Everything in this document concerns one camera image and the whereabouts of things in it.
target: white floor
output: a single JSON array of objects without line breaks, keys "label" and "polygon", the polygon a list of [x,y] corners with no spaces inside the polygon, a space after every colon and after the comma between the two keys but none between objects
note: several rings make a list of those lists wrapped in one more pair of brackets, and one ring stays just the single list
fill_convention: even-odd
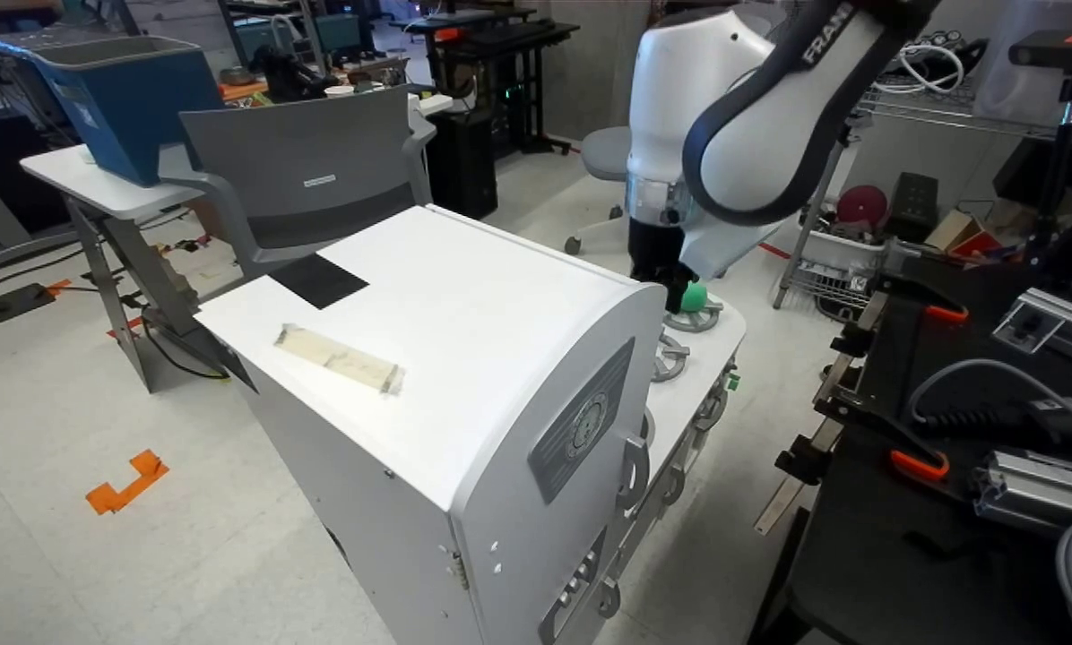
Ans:
[{"label": "white floor", "polygon": [[[599,221],[621,194],[580,179],[576,158],[548,154],[507,161],[499,183],[493,221],[544,243]],[[195,221],[152,230],[195,232]],[[235,275],[227,247],[180,250],[174,266],[200,286]],[[39,275],[83,268],[76,256]],[[774,455],[813,428],[812,390],[837,334],[802,298],[771,311],[778,268],[751,253],[719,281],[751,317],[742,390],[691,490],[628,569],[601,645],[732,645],[753,623],[778,553],[753,518],[783,479]],[[104,329],[95,292],[0,326],[0,645],[391,641],[241,390],[180,376],[148,395]],[[126,513],[98,517],[83,493],[126,483],[126,457],[145,447],[169,475]]]}]

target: box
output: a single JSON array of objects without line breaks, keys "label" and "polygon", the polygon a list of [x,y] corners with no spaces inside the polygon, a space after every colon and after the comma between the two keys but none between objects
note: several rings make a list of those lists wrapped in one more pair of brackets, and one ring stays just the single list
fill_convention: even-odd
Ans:
[{"label": "box", "polygon": [[159,151],[183,143],[180,109],[224,106],[206,50],[160,34],[13,46],[58,93],[98,166],[159,183]]}]

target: chair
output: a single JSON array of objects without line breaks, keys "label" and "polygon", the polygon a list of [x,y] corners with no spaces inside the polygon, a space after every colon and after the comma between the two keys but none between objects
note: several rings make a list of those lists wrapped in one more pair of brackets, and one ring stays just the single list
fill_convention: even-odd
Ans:
[{"label": "chair", "polygon": [[411,137],[403,84],[180,120],[200,173],[160,158],[160,175],[206,186],[248,279],[431,204],[428,137]]},{"label": "chair", "polygon": [[[580,140],[580,166],[585,173],[592,173],[601,183],[628,183],[628,158],[630,158],[630,127],[628,126],[613,126],[613,127],[597,127]],[[597,221],[576,230],[562,250],[566,253],[618,253],[628,250],[628,236],[625,236],[628,221],[625,221],[625,207],[610,207],[610,221]]]}]

